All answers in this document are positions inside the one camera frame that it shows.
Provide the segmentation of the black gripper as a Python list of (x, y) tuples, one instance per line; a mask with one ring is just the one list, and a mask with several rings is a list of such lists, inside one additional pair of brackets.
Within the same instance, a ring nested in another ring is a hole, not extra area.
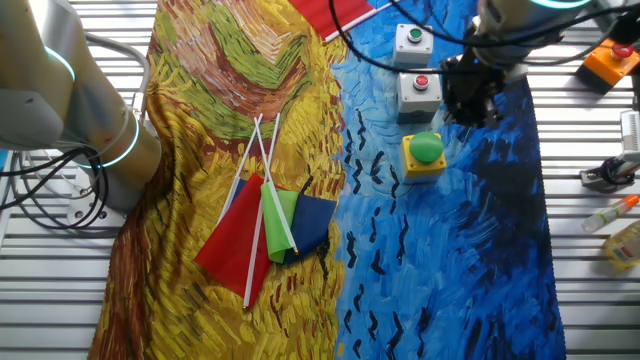
[(484, 64), (471, 49), (444, 59), (443, 102), (453, 123), (473, 128), (492, 127), (501, 122), (495, 96), (505, 87), (504, 72)]

